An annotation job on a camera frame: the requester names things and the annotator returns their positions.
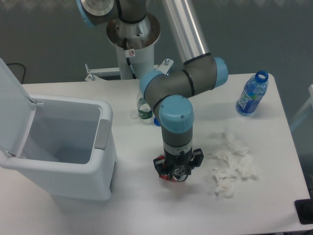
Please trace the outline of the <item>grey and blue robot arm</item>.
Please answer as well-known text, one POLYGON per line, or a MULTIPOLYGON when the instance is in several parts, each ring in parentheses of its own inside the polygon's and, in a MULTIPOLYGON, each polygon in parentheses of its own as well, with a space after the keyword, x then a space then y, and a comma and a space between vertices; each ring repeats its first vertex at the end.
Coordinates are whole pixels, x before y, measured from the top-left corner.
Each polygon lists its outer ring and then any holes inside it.
POLYGON ((164 0, 162 5, 183 62, 183 69, 172 73, 154 69, 151 55, 142 57, 148 66, 134 64, 139 51, 160 36, 160 24, 147 11, 145 0, 77 1, 86 24, 107 24, 109 40, 125 54, 120 70, 129 79, 139 79, 140 91, 160 123, 164 153, 154 159, 159 177, 183 182, 203 160, 202 151, 192 148, 194 112, 189 98, 223 85, 228 69, 223 59, 211 55, 192 1, 164 0))

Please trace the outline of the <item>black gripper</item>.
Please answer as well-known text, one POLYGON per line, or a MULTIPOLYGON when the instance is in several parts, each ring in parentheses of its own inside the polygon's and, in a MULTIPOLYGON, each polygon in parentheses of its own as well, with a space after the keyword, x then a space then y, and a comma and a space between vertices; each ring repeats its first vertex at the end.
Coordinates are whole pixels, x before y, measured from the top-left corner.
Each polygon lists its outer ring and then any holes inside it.
POLYGON ((185 149, 176 147, 164 148, 164 154, 160 154, 153 160, 159 178, 171 178, 170 168, 166 163, 165 157, 169 158, 172 163, 182 163, 186 165, 187 176, 189 176, 194 168, 201 166, 204 154, 201 148, 194 150, 192 147, 185 149))

